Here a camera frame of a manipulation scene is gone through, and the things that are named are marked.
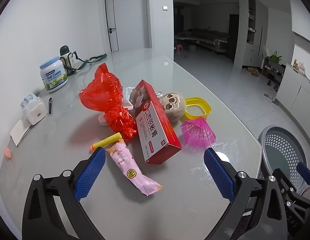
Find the red plastic bag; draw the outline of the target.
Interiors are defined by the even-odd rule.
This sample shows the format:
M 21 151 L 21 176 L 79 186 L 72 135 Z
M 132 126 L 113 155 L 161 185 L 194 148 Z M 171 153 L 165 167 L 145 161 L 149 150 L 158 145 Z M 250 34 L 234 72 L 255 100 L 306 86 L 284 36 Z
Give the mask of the red plastic bag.
M 98 66 L 94 79 L 80 91 L 82 105 L 103 112 L 107 125 L 129 141 L 137 135 L 137 124 L 130 112 L 122 106 L 123 88 L 120 80 L 109 72 L 107 64 Z

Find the white paper booklet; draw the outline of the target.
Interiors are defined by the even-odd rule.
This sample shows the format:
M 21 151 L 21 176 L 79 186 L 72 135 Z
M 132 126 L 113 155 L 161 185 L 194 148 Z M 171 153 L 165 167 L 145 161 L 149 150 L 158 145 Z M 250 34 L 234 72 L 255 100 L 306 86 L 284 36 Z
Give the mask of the white paper booklet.
M 10 136 L 16 147 L 19 146 L 20 142 L 22 141 L 26 133 L 29 131 L 31 126 L 32 126 L 31 123 L 27 119 L 22 118 L 13 127 L 13 129 L 10 132 Z

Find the white base cabinets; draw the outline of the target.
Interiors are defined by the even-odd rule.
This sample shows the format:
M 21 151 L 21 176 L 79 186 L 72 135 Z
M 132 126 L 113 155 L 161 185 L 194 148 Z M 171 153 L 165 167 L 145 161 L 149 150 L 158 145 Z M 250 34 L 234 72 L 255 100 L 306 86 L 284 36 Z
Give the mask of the white base cabinets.
M 310 82 L 307 77 L 287 64 L 275 99 L 306 131 L 310 126 Z

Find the yellow foam dart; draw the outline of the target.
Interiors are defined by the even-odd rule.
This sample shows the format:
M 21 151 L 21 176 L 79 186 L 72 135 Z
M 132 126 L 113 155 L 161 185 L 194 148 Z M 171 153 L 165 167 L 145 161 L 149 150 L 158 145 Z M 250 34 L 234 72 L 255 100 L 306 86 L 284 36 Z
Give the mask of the yellow foam dart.
M 96 143 L 92 144 L 90 146 L 90 150 L 93 152 L 98 147 L 104 148 L 105 146 L 113 144 L 113 143 L 115 143 L 115 142 L 117 142 L 117 141 L 119 141 L 121 139 L 122 139 L 121 133 L 119 133 L 119 132 L 115 133 L 115 134 L 113 134 L 113 135 L 111 135 L 111 136 L 109 136 L 109 137 L 107 137 L 107 138 L 105 138 L 105 139 L 103 139 L 103 140 L 101 140 L 99 142 L 96 142 Z

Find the small pink stool far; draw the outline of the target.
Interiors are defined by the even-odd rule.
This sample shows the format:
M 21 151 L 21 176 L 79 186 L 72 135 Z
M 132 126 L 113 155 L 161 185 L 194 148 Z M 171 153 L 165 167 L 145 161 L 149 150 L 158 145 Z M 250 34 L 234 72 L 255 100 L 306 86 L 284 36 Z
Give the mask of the small pink stool far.
M 183 50 L 183 46 L 182 46 L 181 44 L 176 44 L 176 45 L 175 45 L 175 49 L 176 49 L 176 52 L 179 54 L 180 51 Z

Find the red white toothpaste box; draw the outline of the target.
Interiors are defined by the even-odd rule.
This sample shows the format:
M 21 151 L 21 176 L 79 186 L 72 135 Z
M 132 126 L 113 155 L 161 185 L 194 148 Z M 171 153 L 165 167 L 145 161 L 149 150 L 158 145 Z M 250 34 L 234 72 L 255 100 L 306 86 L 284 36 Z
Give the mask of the red white toothpaste box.
M 130 97 L 144 161 L 160 165 L 182 149 L 175 130 L 149 83 L 141 80 Z

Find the pink plastic mesh basket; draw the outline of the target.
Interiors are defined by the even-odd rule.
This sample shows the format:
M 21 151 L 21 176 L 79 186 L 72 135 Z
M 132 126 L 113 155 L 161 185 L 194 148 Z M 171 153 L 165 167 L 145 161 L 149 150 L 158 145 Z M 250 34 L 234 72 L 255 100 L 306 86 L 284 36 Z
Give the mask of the pink plastic mesh basket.
M 216 142 L 216 136 L 205 118 L 184 121 L 181 126 L 184 142 L 195 148 L 209 148 Z

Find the green white water bottle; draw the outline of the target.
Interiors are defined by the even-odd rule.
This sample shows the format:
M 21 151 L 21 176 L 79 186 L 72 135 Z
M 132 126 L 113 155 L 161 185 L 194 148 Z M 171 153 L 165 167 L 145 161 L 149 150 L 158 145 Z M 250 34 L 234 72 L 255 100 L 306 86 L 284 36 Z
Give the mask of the green white water bottle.
M 63 63 L 67 76 L 75 74 L 76 69 L 73 60 L 73 53 L 71 53 L 69 47 L 67 45 L 62 46 L 59 50 L 59 53 L 60 53 L 60 60 Z

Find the pink eraser piece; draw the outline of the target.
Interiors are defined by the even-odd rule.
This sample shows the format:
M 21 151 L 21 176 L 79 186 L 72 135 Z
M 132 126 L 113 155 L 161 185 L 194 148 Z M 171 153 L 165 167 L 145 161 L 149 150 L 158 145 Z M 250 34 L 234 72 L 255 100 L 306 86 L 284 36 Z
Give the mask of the pink eraser piece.
M 5 155 L 5 157 L 6 157 L 7 159 L 11 159 L 11 158 L 12 158 L 12 152 L 11 152 L 11 150 L 10 150 L 8 147 L 6 147 L 6 148 L 3 150 L 3 153 L 4 153 L 4 155 Z

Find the beige plush sloth toy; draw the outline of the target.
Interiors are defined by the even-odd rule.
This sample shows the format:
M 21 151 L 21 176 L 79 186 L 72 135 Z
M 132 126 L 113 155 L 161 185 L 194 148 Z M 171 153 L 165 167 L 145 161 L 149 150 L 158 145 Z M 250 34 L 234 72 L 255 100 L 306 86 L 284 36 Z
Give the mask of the beige plush sloth toy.
M 175 123 L 183 117 L 186 101 L 181 94 L 177 92 L 167 93 L 159 101 L 170 123 Z

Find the white door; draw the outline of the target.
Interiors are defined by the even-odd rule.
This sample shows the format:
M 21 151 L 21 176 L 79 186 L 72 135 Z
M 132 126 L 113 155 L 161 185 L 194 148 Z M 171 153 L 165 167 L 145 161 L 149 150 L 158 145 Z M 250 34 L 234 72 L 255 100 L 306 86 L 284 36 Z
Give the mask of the white door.
M 146 0 L 105 0 L 111 51 L 149 47 Z

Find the pink snack wrapper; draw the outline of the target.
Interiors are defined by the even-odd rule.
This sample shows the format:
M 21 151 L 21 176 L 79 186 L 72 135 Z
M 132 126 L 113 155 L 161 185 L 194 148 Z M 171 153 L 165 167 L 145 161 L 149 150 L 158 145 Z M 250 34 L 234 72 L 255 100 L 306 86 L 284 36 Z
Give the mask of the pink snack wrapper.
M 123 175 L 139 189 L 143 195 L 149 196 L 163 188 L 156 181 L 142 174 L 123 139 L 116 142 L 107 151 Z

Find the yellow plastic lid frame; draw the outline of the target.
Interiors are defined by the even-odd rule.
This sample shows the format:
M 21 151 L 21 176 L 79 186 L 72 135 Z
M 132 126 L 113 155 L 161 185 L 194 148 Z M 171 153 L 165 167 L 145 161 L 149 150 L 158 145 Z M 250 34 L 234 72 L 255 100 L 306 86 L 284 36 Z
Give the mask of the yellow plastic lid frame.
M 186 98 L 186 110 L 182 117 L 182 121 L 195 120 L 198 118 L 207 118 L 211 113 L 211 106 L 202 98 L 193 97 Z

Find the tissue pack in plastic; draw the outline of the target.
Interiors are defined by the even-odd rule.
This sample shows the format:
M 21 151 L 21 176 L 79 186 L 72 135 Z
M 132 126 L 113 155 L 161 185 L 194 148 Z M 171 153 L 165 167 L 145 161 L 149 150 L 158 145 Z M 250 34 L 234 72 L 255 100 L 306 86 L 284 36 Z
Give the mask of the tissue pack in plastic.
M 44 101 L 35 94 L 25 96 L 20 106 L 24 116 L 31 125 L 36 125 L 47 115 L 47 108 Z

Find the shoe rack with green bag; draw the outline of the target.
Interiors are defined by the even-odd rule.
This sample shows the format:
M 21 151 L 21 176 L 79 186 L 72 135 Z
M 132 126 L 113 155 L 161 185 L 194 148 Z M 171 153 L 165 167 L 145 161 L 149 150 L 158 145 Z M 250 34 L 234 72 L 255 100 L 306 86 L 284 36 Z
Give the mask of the shoe rack with green bag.
M 263 56 L 261 74 L 279 85 L 282 82 L 286 66 L 275 63 L 265 52 L 263 52 Z

